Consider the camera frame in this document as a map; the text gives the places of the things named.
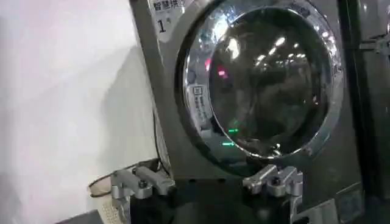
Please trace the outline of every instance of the white label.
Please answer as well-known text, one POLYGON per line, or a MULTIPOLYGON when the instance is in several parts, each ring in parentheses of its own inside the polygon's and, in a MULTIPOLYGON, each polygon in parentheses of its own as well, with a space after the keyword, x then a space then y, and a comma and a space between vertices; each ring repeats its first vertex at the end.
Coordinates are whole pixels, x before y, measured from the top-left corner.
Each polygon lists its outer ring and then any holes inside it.
POLYGON ((206 125, 209 118, 213 116, 210 100, 208 98, 208 88, 206 85, 191 85, 188 90, 188 103, 191 115, 197 128, 206 125))
POLYGON ((185 0, 150 0, 154 26, 160 41, 169 40, 174 26, 184 14, 185 4, 185 0))

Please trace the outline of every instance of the front-load washing machine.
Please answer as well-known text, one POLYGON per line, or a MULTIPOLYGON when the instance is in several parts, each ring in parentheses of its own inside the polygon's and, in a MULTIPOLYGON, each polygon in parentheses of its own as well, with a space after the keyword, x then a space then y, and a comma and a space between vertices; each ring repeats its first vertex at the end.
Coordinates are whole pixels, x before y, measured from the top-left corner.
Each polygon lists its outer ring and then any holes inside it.
POLYGON ((175 180, 295 166, 301 211, 361 212, 336 0, 130 3, 175 180))

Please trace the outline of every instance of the metal clamp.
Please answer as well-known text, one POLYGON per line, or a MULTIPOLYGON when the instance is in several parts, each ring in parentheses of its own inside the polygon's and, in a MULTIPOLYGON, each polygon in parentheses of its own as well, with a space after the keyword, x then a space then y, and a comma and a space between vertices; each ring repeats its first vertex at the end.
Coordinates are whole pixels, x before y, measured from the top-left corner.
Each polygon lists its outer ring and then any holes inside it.
POLYGON ((162 175, 151 171, 147 167, 141 166, 134 168, 133 173, 142 180, 153 185, 159 195, 168 195, 169 191, 175 187, 175 182, 173 180, 163 177, 162 175))
POLYGON ((267 184, 267 191, 275 197, 286 194, 300 196, 303 193, 303 174, 295 167, 286 167, 281 171, 275 165, 268 165, 254 176, 243 179, 243 186, 252 194, 260 193, 267 184))
POLYGON ((243 186, 248 188, 252 194, 258 194, 261 188, 269 179, 278 174, 278 168, 275 165, 268 165, 251 177, 243 179, 243 186))
POLYGON ((390 55, 390 34, 378 35, 369 40, 362 41, 359 49, 362 51, 374 51, 377 54, 385 56, 390 55))

